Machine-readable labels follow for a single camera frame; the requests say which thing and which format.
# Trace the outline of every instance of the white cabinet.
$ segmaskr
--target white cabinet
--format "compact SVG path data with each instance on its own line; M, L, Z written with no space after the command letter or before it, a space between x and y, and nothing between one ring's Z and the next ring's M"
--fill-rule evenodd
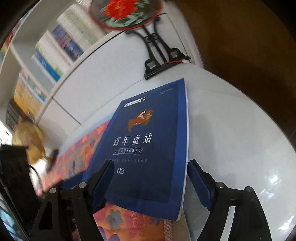
M80 124L51 100L38 126L44 135L45 146L55 149L59 148Z
M160 18L157 23L158 33L169 47L176 47L186 54L168 15L162 14ZM152 23L148 29L153 32ZM142 29L137 31L145 35ZM84 60L61 86L54 99L78 122L83 123L111 99L142 80L144 63L148 58L142 39L123 32ZM157 60L161 62L160 56L157 56Z

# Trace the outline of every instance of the horse illustration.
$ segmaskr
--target horse illustration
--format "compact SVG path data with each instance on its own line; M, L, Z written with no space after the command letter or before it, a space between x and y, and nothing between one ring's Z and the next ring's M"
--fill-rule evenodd
M143 110L137 114L136 118L129 119L127 130L131 132L131 129L134 125L143 124L144 126L146 126L150 121L150 117L152 116L151 113L153 113L153 110Z

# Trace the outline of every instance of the blue book on shelf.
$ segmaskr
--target blue book on shelf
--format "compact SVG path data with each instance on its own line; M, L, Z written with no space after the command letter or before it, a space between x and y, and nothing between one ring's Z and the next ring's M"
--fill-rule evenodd
M184 79L123 100L99 142L83 181L113 160L107 202L156 218L177 220L187 169Z
M58 82L60 79L60 76L57 74L57 72L54 71L54 69L50 66L50 64L45 60L45 58L41 55L41 53L35 49L34 55L38 59L39 63L44 67L44 69L52 76L52 78Z
M83 51L61 25L58 24L56 26L52 35L73 61L77 60L83 54Z

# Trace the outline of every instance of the white table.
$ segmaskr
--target white table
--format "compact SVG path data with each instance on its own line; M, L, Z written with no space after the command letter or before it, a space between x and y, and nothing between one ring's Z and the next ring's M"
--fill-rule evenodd
M121 100L184 77L188 93L189 160L230 188L254 188L265 212L273 241L284 241L296 224L296 154L284 133L241 91L192 64L179 64L141 80L101 107L65 142L110 118ZM187 179L184 211L192 240L209 212ZM227 240L234 208L230 208L221 240Z

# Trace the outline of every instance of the bolt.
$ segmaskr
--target bolt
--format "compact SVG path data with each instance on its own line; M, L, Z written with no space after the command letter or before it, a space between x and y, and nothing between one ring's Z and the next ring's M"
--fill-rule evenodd
M51 194L53 194L53 193L55 193L56 191L57 191L56 188L51 188L49 192L50 192Z
M80 188L85 188L85 187L86 187L86 185L87 185L87 184L86 184L85 182L83 182L83 183L79 183L79 185L78 185L78 186L79 186Z
M254 189L253 189L252 187L246 187L246 190L247 190L248 192L253 192L253 191L254 191Z
M223 188L225 185L223 182L216 182L216 186L219 188Z

